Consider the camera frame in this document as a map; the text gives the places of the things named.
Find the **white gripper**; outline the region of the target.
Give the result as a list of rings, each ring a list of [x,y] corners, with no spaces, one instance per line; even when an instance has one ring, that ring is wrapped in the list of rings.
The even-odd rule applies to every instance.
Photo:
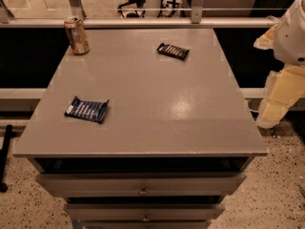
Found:
[[[254,47],[260,50],[272,50],[274,38],[275,26],[272,26],[254,41]],[[305,67],[286,65],[275,77],[268,101],[263,100],[259,105],[257,126],[263,129],[273,128],[304,94]]]

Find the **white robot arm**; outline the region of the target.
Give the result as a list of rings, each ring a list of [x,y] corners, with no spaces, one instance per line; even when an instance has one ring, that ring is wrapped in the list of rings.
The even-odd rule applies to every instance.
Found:
[[[295,0],[284,15],[254,41],[254,47],[273,50],[284,63],[281,71],[270,71],[256,124],[273,128],[297,100],[305,94],[305,3]]]

